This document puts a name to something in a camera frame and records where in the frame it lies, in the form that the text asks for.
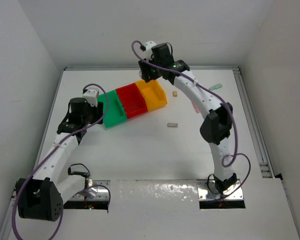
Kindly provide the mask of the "pink marker pen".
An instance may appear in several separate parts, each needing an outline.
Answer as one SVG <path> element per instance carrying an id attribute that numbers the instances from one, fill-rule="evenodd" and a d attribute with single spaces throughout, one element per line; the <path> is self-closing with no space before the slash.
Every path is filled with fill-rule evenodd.
<path id="1" fill-rule="evenodd" d="M 194 108 L 194 111 L 199 114 L 200 113 L 200 110 L 198 109 L 198 107 L 192 102 L 192 106 Z"/>

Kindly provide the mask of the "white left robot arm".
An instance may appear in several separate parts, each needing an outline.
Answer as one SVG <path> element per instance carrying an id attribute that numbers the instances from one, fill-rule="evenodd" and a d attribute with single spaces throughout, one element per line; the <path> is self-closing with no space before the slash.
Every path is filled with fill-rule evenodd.
<path id="1" fill-rule="evenodd" d="M 15 185 L 20 218 L 55 222 L 64 203 L 85 186 L 89 173 L 69 173 L 61 183 L 58 179 L 71 153 L 87 133 L 87 127 L 102 122 L 103 107 L 95 96 L 69 100 L 53 145 L 38 170 L 29 180 L 20 178 Z"/>

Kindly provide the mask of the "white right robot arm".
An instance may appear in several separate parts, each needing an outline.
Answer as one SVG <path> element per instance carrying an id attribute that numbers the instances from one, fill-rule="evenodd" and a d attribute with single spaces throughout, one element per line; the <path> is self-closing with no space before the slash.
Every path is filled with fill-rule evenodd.
<path id="1" fill-rule="evenodd" d="M 232 168 L 237 152 L 231 154 L 229 150 L 231 130 L 238 132 L 232 105 L 203 87 L 183 60 L 174 60 L 170 43 L 148 41 L 140 44 L 140 50 L 145 54 L 145 58 L 138 58 L 142 80 L 146 83 L 158 78 L 169 81 L 188 97 L 203 117 L 199 132 L 211 150 L 215 188 L 223 194 L 237 182 Z"/>

